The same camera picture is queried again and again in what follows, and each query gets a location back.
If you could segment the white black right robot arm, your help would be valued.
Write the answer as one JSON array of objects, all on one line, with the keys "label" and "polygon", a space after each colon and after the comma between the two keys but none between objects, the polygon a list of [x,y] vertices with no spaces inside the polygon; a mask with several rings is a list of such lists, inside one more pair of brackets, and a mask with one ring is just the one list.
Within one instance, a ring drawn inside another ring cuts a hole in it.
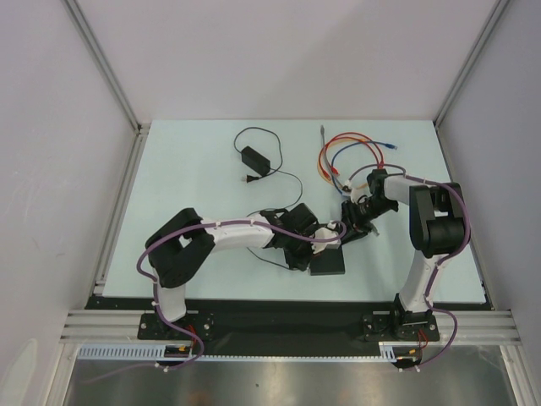
[{"label": "white black right robot arm", "polygon": [[471,238],[467,208],[458,183],[438,183],[407,174],[375,169],[367,177],[369,194],[351,193],[341,203],[347,233],[344,244],[374,231],[372,221],[400,204],[408,206],[409,238],[415,250],[407,280],[394,300],[391,334],[411,338],[420,328],[418,317],[433,309],[432,291],[443,265],[459,255]]}]

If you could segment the black network switch box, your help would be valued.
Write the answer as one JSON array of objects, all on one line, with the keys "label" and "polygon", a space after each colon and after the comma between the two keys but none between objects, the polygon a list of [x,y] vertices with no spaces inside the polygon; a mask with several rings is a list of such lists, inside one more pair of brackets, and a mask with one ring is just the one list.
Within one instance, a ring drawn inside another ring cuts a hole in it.
[{"label": "black network switch box", "polygon": [[323,250],[309,263],[311,276],[340,276],[346,273],[342,249]]}]

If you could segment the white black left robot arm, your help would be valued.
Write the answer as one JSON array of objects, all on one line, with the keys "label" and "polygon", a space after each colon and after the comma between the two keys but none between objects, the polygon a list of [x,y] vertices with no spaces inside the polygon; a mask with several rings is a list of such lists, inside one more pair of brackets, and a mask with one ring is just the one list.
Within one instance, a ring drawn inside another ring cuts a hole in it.
[{"label": "white black left robot arm", "polygon": [[186,328],[186,284],[213,253],[233,249],[281,250],[289,270],[304,271],[325,250],[337,249],[347,231],[341,221],[319,222],[305,205],[267,209],[232,220],[210,220],[181,210],[149,237],[137,271],[153,283],[156,328],[176,338]]}]

